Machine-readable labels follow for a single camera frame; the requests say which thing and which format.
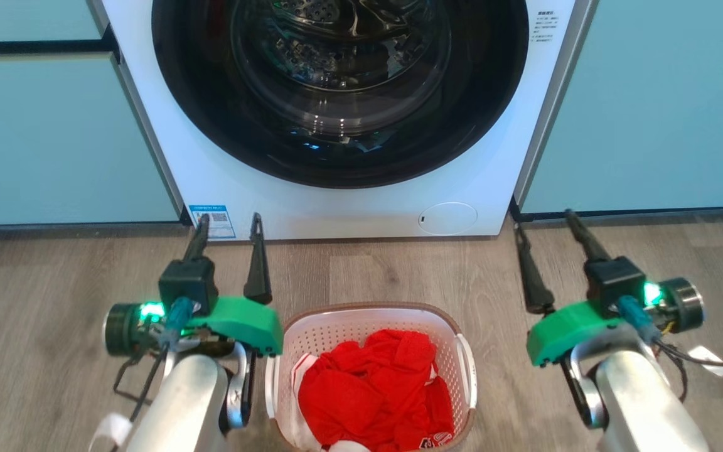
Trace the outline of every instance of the wooden floor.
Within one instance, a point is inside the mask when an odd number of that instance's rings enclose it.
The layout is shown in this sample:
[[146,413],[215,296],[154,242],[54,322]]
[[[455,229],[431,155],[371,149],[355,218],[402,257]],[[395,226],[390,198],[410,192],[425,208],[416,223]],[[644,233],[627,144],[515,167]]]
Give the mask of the wooden floor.
[[[723,357],[723,219],[622,224],[593,231],[652,277],[697,284],[708,323],[673,340]],[[528,234],[557,300],[580,300],[583,256],[568,231],[551,225]],[[0,451],[85,450],[104,414],[129,414],[130,404],[111,393],[120,360],[104,353],[101,323],[113,303],[157,297],[159,274],[186,241],[183,229],[0,232]],[[221,293],[239,294],[250,247],[216,245],[207,254]],[[526,331],[537,319],[522,306],[511,223],[485,240],[271,244],[269,264],[284,320],[315,306],[372,300],[422,301],[459,321],[479,375],[479,417],[463,450],[594,449],[600,434],[580,423],[559,369],[528,363]],[[148,368],[130,373],[128,386],[139,390]],[[723,450],[723,379],[688,369],[685,406]],[[671,380],[678,385],[674,372]],[[255,400],[252,425],[230,436],[233,450],[284,449],[264,421],[260,391]]]

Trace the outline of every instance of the qr code label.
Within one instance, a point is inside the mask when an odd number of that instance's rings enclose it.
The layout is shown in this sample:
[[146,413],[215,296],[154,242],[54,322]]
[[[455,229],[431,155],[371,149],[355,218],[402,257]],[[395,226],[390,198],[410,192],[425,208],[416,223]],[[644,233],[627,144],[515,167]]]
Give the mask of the qr code label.
[[230,215],[227,208],[221,205],[192,205],[191,219],[193,223],[198,224],[200,218],[208,215],[210,225],[208,228],[208,238],[212,240],[235,239],[236,234],[233,231],[233,224],[230,223]]
[[199,215],[200,215],[200,217],[204,217],[204,215],[208,215],[210,217],[209,220],[211,223],[215,223],[218,221],[227,221],[226,213],[204,213],[204,214],[199,214]]

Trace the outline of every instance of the cabinet door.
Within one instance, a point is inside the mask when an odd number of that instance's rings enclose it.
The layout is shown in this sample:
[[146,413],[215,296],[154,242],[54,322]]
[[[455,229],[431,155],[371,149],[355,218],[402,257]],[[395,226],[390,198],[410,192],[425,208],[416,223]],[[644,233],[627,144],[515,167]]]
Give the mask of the cabinet door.
[[723,207],[723,3],[600,0],[522,212]]
[[0,0],[0,42],[97,40],[95,1]]
[[110,54],[0,57],[0,224],[177,218]]

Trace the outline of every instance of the wire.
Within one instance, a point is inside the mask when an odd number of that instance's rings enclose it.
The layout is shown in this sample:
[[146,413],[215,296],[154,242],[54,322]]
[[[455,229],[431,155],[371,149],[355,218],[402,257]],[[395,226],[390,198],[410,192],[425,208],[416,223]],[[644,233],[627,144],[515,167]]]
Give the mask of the wire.
[[685,398],[688,397],[688,372],[685,371],[685,363],[683,363],[682,358],[677,357],[676,355],[666,351],[662,347],[660,350],[665,353],[666,357],[668,357],[669,360],[671,360],[671,363],[674,363],[674,366],[677,366],[677,369],[680,371],[680,380],[682,381],[682,393],[680,394],[680,402],[685,402]]
[[671,329],[674,327],[674,322],[669,321],[668,325],[663,329],[663,331],[660,332],[661,335],[665,336],[668,333],[671,332]]
[[680,358],[681,360],[689,361],[695,364],[701,364],[703,366],[723,367],[723,361],[700,360],[699,358],[694,358],[691,357],[691,355],[681,352],[679,348],[674,347],[671,344],[665,343],[662,340],[655,340],[655,343],[660,346],[663,352],[666,352],[667,355],[674,355],[674,357]]
[[[113,382],[113,392],[115,392],[115,394],[124,397],[129,401],[134,401],[135,403],[138,403],[139,398],[129,392],[119,389],[119,384],[121,384],[121,379],[124,378],[124,372],[127,371],[128,367],[135,366],[136,364],[140,363],[143,356],[144,351],[142,349],[139,350],[135,355],[130,357],[127,361],[124,361],[121,367],[119,367],[119,371],[115,375],[115,382]],[[149,406],[150,404],[152,404],[152,401],[144,400],[143,404],[147,404],[147,406]]]
[[138,418],[138,414],[141,412],[141,406],[146,403],[147,400],[147,394],[149,393],[149,387],[152,386],[153,380],[155,379],[155,374],[158,372],[158,367],[161,366],[161,361],[166,358],[166,352],[169,350],[167,346],[164,346],[163,349],[161,349],[161,352],[158,353],[158,356],[155,357],[155,361],[153,361],[153,367],[149,370],[149,375],[147,375],[147,380],[144,381],[144,388],[141,389],[141,394],[138,395],[138,400],[136,400],[136,408],[132,410],[132,414],[130,415],[130,422],[133,422]]

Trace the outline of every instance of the white washing machine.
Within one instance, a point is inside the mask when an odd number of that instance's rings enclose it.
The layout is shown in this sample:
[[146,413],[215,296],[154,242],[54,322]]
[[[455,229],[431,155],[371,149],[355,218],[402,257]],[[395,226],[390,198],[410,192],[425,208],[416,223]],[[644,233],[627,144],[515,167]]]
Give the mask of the white washing machine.
[[497,235],[574,0],[103,0],[212,240]]

